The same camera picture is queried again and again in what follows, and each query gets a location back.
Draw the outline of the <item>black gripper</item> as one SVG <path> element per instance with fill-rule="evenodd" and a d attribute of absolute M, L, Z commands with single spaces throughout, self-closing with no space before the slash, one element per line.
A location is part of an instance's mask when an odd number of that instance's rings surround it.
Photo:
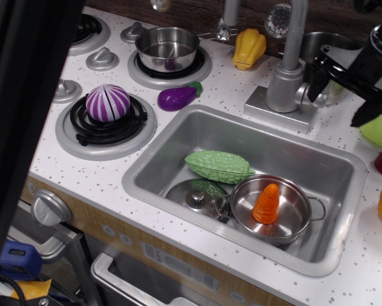
<path fill-rule="evenodd" d="M 355 112 L 351 127 L 360 127 L 382 115 L 382 51 L 373 45 L 345 50 L 329 45 L 320 48 L 309 67 L 308 83 L 315 95 L 328 92 L 331 80 L 364 100 Z"/>

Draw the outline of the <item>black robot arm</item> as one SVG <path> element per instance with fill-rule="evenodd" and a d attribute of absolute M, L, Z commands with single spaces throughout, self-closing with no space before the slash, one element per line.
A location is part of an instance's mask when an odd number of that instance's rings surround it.
<path fill-rule="evenodd" d="M 353 5 L 366 15 L 382 7 L 382 1 L 354 1 Z M 310 103 L 323 104 L 321 92 L 331 80 L 364 100 L 352 118 L 352 127 L 359 128 L 382 115 L 382 24 L 370 32 L 366 45 L 359 50 L 320 47 L 310 65 L 304 96 Z"/>

